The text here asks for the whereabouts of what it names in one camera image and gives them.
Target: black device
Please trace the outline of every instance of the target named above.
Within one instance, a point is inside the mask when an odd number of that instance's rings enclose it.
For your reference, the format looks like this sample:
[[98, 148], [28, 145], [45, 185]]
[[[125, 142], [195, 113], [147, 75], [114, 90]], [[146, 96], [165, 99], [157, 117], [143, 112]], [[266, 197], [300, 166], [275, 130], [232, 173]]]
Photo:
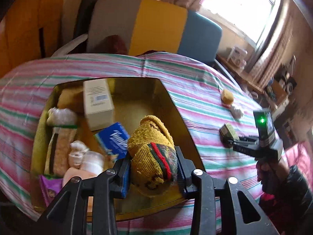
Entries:
[[[223, 140], [233, 146], [233, 150], [264, 161], [278, 162], [283, 151], [283, 141], [275, 138], [275, 127], [269, 109], [253, 111], [259, 136], [239, 136], [239, 140], [225, 137]], [[279, 185], [275, 172], [264, 172], [262, 180], [264, 192], [274, 194]]]
[[[249, 192], [235, 177], [225, 180], [195, 169], [175, 147], [178, 185], [185, 199], [195, 199], [192, 235], [216, 234], [215, 197], [220, 197], [223, 234], [279, 234]], [[38, 219], [33, 234], [85, 235], [88, 197], [93, 196], [93, 235], [116, 235], [114, 198], [129, 189], [130, 156], [117, 160], [96, 178], [73, 177]]]

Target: headboard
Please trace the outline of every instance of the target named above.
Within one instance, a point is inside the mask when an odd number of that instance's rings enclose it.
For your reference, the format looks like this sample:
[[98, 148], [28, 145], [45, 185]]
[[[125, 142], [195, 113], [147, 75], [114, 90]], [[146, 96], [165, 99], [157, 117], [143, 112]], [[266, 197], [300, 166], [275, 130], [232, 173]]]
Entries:
[[214, 61], [222, 36], [219, 25], [179, 6], [156, 0], [98, 0], [88, 31], [87, 52], [110, 35], [120, 35], [129, 55], [148, 50]]

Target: barcode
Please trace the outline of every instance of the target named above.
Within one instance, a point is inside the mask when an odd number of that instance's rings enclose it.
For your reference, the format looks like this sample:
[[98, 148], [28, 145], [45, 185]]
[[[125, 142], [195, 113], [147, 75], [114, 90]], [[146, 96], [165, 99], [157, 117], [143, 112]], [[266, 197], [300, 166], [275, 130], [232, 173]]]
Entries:
[[106, 100], [107, 98], [108, 98], [107, 95], [101, 95], [101, 96], [95, 96], [94, 97], [95, 101]]

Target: window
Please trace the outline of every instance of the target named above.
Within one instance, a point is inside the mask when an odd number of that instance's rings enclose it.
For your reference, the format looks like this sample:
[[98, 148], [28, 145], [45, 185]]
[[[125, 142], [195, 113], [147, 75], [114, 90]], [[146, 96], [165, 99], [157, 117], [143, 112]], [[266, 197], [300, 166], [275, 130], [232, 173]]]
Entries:
[[203, 0], [199, 12], [239, 30], [256, 47], [266, 25], [273, 21], [269, 19], [274, 5], [275, 0]]

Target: blue tissue packet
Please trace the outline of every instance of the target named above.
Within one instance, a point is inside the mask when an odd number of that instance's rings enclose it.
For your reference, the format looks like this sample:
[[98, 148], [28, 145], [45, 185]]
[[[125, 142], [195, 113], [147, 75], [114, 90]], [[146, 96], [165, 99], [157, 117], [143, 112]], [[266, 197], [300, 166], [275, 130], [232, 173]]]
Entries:
[[108, 155], [114, 155], [115, 160], [126, 156], [129, 135], [120, 123], [112, 124], [94, 136]]

